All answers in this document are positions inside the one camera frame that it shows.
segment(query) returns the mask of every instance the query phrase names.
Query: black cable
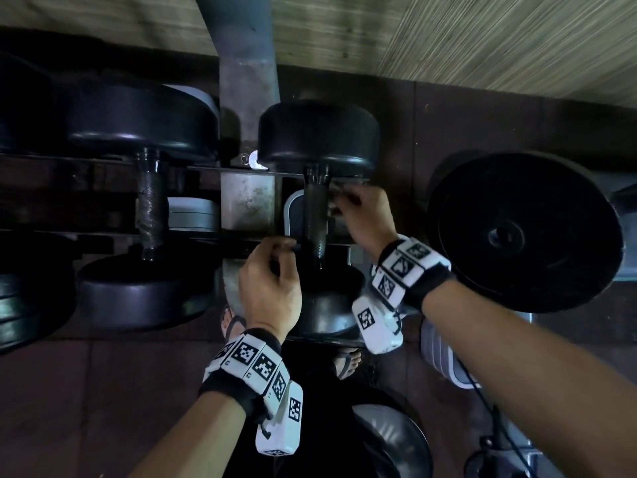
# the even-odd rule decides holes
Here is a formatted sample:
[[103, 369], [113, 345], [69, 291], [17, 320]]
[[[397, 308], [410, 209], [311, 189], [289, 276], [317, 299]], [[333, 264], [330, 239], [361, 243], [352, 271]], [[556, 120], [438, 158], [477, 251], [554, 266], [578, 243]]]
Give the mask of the black cable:
[[[480, 401], [482, 401], [482, 404], [484, 404], [484, 407], [487, 408], [487, 411], [489, 411], [489, 414], [491, 415], [491, 418], [494, 418], [493, 410], [491, 409], [491, 406], [489, 406], [489, 403], [487, 402], [487, 399], [484, 397], [484, 394], [482, 394], [482, 392], [478, 388], [476, 382], [473, 380], [473, 377], [471, 377], [471, 374], [469, 374], [469, 371], [464, 366], [462, 361], [458, 360], [458, 362], [460, 363], [460, 367], [462, 367], [462, 370], [464, 370], [464, 372], [466, 373], [467, 378], [469, 379], [469, 382], [473, 386], [473, 390], [476, 391], [476, 393], [478, 394], [478, 397], [480, 398]], [[537, 478], [537, 474], [535, 474], [535, 471], [533, 471], [533, 469], [530, 467], [529, 463], [526, 462], [526, 460], [522, 456], [522, 452], [520, 451], [520, 448], [518, 448], [518, 445], [515, 444], [514, 441], [511, 439], [511, 436], [509, 436], [509, 433], [506, 431], [506, 428], [504, 427], [502, 422], [499, 423], [499, 427], [500, 427], [500, 431], [502, 431], [502, 434], [505, 436], [506, 440], [511, 445], [511, 449], [515, 452], [517, 457], [520, 458], [520, 461], [522, 462], [522, 464], [524, 465], [526, 470], [529, 472], [529, 476], [531, 478]]]

